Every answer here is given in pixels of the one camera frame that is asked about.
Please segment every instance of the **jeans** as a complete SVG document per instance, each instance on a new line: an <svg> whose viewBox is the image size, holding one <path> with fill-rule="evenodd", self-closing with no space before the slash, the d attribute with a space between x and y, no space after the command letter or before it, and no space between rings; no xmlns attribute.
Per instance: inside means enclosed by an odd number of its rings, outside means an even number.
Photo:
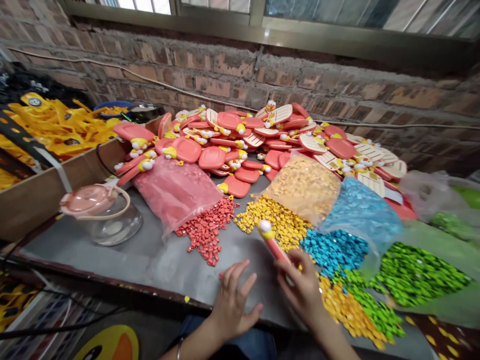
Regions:
<svg viewBox="0 0 480 360"><path fill-rule="evenodd" d="M187 337L195 331L205 320L204 317L189 315L181 325L178 336ZM243 335L236 337L227 344L236 345L241 352L250 360L274 360L277 359L275 340L267 332L251 328Z"/></svg>

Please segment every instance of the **red plastic pellet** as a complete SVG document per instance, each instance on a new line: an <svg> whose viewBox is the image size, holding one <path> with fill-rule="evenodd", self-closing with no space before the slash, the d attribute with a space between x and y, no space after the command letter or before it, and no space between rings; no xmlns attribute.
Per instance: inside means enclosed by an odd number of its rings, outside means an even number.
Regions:
<svg viewBox="0 0 480 360"><path fill-rule="evenodd" d="M235 208L238 206L240 204L224 197L213 208L200 213L176 229L175 234L177 236L188 235L190 246L187 252L197 249L206 263L214 267L220 260L218 253L222 251L222 247L218 246L219 229L227 228L227 224L234 218Z"/></svg>

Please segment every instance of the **metal window frame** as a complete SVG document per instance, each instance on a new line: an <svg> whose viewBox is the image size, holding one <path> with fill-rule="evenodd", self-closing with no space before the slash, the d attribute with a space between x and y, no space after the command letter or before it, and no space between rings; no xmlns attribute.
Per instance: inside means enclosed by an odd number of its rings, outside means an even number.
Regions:
<svg viewBox="0 0 480 360"><path fill-rule="evenodd" d="M441 72L471 68L480 60L479 39L358 28L264 16L267 0L251 0L250 14L170 0L171 15L60 0L67 16L153 27L373 60ZM179 21L177 17L188 18Z"/></svg>

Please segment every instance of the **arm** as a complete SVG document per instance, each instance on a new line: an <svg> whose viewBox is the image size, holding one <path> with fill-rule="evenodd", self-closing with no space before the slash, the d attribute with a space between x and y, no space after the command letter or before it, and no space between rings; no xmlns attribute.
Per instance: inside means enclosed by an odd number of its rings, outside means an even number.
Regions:
<svg viewBox="0 0 480 360"><path fill-rule="evenodd" d="M324 349L330 360L360 360L330 317L322 302L315 268L309 256L301 250L291 250L288 257L302 271L286 261L276 263L277 279L287 299L310 330L313 338ZM293 285L289 285L286 276Z"/></svg>
<svg viewBox="0 0 480 360"><path fill-rule="evenodd" d="M210 358L224 343L246 333L259 320L262 304L257 304L251 312L244 314L245 303L257 274L250 275L238 289L239 278L249 263L249 260L238 262L225 271L210 316L181 345L181 360ZM160 360L177 360L178 348L178 345L174 346Z"/></svg>

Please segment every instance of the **plastic bag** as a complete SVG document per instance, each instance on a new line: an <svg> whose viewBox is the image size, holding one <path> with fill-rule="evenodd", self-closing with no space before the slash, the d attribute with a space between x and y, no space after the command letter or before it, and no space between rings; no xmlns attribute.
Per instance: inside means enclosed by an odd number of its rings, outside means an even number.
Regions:
<svg viewBox="0 0 480 360"><path fill-rule="evenodd" d="M163 225L162 240L197 214L212 208L223 194L196 164L159 156L155 166L132 180Z"/></svg>
<svg viewBox="0 0 480 360"><path fill-rule="evenodd" d="M392 244L395 234L401 233L402 222L395 211L378 194L354 177L341 184L340 194L330 216L318 231L328 234L344 230L368 243L368 255L360 271L366 279L380 268L383 254Z"/></svg>
<svg viewBox="0 0 480 360"><path fill-rule="evenodd" d="M292 152L263 194L316 226L330 214L340 187L340 180L318 161Z"/></svg>
<svg viewBox="0 0 480 360"><path fill-rule="evenodd" d="M480 245L480 209L472 209L451 186L476 189L478 185L449 176L445 171L432 174L410 171L400 181L400 191L411 203L419 220L431 223L464 241Z"/></svg>
<svg viewBox="0 0 480 360"><path fill-rule="evenodd" d="M394 236L400 242L426 250L472 278L470 285L462 290L438 297L412 307L395 305L396 310L416 314L435 315L447 323L480 329L480 250L473 244L460 241L434 227L419 221L403 222L404 231ZM391 299L376 294L385 303Z"/></svg>

